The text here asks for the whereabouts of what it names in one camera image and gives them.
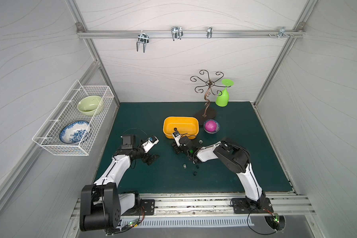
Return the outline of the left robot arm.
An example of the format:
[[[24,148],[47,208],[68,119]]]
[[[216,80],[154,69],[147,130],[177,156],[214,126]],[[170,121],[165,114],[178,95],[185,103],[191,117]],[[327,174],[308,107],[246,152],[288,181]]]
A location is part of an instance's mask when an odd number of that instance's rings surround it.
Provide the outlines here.
[[[150,165],[158,158],[149,154],[158,142],[158,138],[152,136],[136,145],[134,135],[122,136],[122,145],[112,156],[108,168],[81,191],[79,228],[82,232],[122,233],[140,225],[145,215],[150,214],[138,192],[119,193],[118,186],[133,161],[141,159]]]

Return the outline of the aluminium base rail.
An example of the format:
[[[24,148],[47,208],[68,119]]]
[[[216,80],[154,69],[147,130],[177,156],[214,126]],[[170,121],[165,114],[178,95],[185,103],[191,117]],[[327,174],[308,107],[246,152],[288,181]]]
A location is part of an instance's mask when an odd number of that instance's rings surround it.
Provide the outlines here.
[[[243,198],[243,193],[141,193],[141,199],[154,199],[154,214],[147,218],[220,217],[238,216],[232,199]],[[267,209],[283,216],[315,215],[306,195],[294,192],[267,192]]]

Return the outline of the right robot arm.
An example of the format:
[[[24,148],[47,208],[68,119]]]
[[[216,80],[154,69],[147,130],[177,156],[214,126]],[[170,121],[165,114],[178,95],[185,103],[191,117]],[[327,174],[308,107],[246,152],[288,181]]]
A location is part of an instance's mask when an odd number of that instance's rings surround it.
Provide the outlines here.
[[[175,138],[171,144],[176,154],[183,153],[194,164],[210,160],[220,160],[231,172],[235,173],[244,187],[247,204],[251,209],[262,209],[266,199],[259,185],[250,161],[250,153],[225,137],[210,146],[195,147],[187,136]]]

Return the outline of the brown metal cup stand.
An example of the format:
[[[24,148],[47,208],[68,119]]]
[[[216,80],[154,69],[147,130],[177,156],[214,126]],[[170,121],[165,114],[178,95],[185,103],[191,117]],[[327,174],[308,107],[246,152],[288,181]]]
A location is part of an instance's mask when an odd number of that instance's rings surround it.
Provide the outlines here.
[[[197,118],[198,122],[200,125],[203,125],[206,120],[209,119],[214,119],[216,117],[216,111],[210,107],[211,105],[211,100],[210,96],[214,95],[218,97],[218,94],[222,94],[222,90],[225,88],[225,86],[217,85],[217,82],[221,80],[224,77],[224,74],[220,71],[217,71],[215,75],[218,77],[216,80],[212,80],[210,78],[210,74],[207,70],[202,69],[199,71],[199,74],[202,76],[207,76],[207,79],[202,79],[200,76],[194,75],[190,78],[191,82],[197,82],[201,81],[204,83],[204,85],[201,86],[196,86],[195,87],[195,92],[199,94],[204,94],[204,109],[198,111],[195,113],[194,117]]]

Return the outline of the white vent grille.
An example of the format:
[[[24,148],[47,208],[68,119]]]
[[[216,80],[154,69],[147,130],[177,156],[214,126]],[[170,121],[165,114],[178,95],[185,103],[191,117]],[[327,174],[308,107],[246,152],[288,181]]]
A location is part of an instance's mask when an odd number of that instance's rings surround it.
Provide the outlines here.
[[[253,227],[247,216],[145,218],[137,228],[226,228]]]

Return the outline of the metal hook right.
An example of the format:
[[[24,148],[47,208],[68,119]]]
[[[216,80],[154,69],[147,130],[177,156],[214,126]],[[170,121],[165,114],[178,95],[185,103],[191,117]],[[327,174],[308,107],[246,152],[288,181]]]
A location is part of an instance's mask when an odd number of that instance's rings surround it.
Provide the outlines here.
[[[286,33],[286,28],[285,27],[282,27],[281,29],[279,29],[279,31],[276,33],[276,34],[268,34],[267,35],[268,37],[270,38],[277,38],[277,39],[281,39],[281,38],[293,38],[294,37],[294,34],[290,34],[290,33]]]

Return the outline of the yellow plastic storage box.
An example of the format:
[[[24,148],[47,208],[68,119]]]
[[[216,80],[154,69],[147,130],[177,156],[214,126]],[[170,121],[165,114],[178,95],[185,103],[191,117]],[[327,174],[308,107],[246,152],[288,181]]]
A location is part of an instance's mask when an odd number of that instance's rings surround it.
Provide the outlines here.
[[[193,139],[199,133],[199,122],[194,117],[167,117],[163,124],[163,133],[166,138],[173,139],[174,129]]]

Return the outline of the magenta ball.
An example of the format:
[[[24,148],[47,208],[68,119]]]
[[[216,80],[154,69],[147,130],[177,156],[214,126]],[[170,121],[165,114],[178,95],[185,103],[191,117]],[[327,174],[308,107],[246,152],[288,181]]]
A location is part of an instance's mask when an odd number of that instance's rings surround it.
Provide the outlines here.
[[[204,123],[204,129],[209,133],[214,133],[217,131],[217,123],[214,120],[207,120]]]

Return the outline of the green ceramic bowl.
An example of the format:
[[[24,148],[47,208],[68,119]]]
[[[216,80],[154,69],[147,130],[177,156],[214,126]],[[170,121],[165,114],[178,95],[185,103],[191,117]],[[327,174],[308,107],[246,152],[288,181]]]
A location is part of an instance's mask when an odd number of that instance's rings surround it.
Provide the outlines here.
[[[93,117],[103,111],[104,101],[100,96],[88,96],[78,102],[77,109],[81,114],[87,117]]]

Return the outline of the small blue patterned bowl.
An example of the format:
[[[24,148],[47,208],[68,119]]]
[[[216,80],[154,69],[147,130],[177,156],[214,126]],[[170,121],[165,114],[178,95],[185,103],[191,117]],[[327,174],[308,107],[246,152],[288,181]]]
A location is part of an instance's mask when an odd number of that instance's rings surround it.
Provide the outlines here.
[[[209,119],[203,124],[204,130],[209,134],[215,134],[220,130],[220,125],[217,121]]]

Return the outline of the metal double hook left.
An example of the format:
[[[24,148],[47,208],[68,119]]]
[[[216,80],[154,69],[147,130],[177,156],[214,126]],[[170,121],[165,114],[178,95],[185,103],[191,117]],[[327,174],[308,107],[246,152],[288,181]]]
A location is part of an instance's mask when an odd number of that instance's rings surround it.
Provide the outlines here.
[[[142,47],[142,51],[146,51],[146,46],[149,43],[149,36],[141,31],[140,34],[137,36],[137,42],[136,42],[136,51],[139,52],[140,48]]]

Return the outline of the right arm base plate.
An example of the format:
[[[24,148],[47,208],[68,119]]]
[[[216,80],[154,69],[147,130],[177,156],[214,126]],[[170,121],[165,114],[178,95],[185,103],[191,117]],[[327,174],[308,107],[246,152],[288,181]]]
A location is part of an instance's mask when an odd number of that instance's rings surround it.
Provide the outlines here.
[[[250,205],[246,198],[232,198],[230,205],[234,214],[266,214],[275,213],[269,198],[265,198],[261,207],[258,209],[254,205]]]

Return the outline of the green plastic goblet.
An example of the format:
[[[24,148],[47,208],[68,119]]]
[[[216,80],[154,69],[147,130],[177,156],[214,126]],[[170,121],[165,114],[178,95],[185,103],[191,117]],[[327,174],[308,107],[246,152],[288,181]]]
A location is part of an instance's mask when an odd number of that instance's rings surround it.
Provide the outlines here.
[[[217,96],[216,105],[219,107],[226,107],[229,103],[228,88],[232,87],[234,82],[230,79],[223,79],[221,83],[224,85],[224,89]]]

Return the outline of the blue white patterned plate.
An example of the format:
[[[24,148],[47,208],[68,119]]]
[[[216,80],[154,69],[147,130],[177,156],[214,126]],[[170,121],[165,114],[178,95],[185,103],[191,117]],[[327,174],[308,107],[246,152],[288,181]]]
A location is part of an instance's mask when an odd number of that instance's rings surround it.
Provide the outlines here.
[[[65,126],[59,133],[59,139],[65,144],[77,144],[90,133],[91,127],[87,121],[76,121]]]

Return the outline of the aluminium top rail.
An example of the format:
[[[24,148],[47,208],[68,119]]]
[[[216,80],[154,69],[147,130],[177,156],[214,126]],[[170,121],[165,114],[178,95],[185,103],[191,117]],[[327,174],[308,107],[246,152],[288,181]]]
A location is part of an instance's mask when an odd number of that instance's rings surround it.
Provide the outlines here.
[[[245,39],[245,38],[270,38],[268,34],[276,34],[279,29],[274,30],[215,30],[213,29],[211,39]],[[170,30],[146,30],[150,39],[171,39]],[[141,31],[131,30],[97,30],[78,32],[80,39],[133,39],[136,40]],[[287,30],[286,33],[294,34],[294,38],[302,38],[305,31]],[[182,39],[207,39],[205,30],[183,30]]]

